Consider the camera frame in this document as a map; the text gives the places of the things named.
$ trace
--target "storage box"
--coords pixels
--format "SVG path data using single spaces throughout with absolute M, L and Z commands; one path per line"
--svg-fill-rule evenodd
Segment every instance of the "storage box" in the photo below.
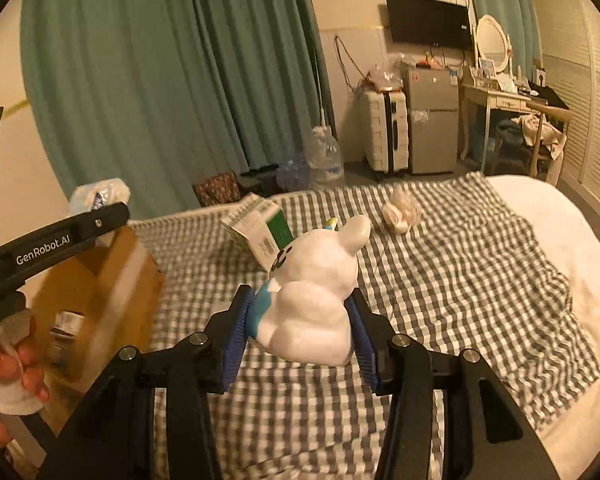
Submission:
M 240 200 L 221 222 L 236 243 L 251 252 L 265 270 L 294 239 L 280 206 L 253 193 Z
M 120 348 L 148 350 L 163 283 L 127 226 L 115 231 L 109 247 L 92 247 L 49 270 L 32 307 L 55 430 Z

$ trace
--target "human hand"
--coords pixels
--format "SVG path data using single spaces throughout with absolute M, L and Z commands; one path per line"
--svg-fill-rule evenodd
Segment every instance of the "human hand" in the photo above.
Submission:
M 47 402 L 49 392 L 44 383 L 44 373 L 40 366 L 40 358 L 42 352 L 38 347 L 37 342 L 33 337 L 35 331 L 34 319 L 31 319 L 30 335 L 20 341 L 15 349 L 18 352 L 18 357 L 22 362 L 22 385 L 32 394 L 34 394 L 41 402 Z M 20 367 L 16 359 L 6 354 L 0 349 L 0 381 L 8 381 L 20 375 Z M 0 447 L 6 446 L 13 437 L 0 420 Z

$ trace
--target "green curtain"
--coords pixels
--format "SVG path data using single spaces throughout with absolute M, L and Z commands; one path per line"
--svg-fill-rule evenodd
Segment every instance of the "green curtain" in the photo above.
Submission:
M 64 192 L 118 176 L 151 218 L 291 156 L 327 82 L 314 28 L 310 0 L 24 0 L 27 97 Z
M 520 65 L 523 75 L 531 79 L 533 59 L 539 58 L 538 25 L 531 0 L 474 0 L 478 19 L 493 16 L 509 34 L 513 49 L 513 67 Z

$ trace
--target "white figurine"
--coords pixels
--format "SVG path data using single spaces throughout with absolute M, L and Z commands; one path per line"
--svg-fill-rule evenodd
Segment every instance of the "white figurine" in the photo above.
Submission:
M 371 222 L 355 216 L 339 231 L 309 231 L 280 251 L 247 316 L 247 333 L 287 361 L 345 365 L 353 344 L 343 302 L 358 284 L 356 252 Z

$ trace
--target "luggage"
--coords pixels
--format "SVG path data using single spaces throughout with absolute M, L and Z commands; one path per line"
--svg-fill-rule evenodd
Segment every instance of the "luggage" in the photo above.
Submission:
M 369 165 L 387 174 L 406 170 L 409 136 L 404 94 L 367 91 L 362 101 L 362 141 Z

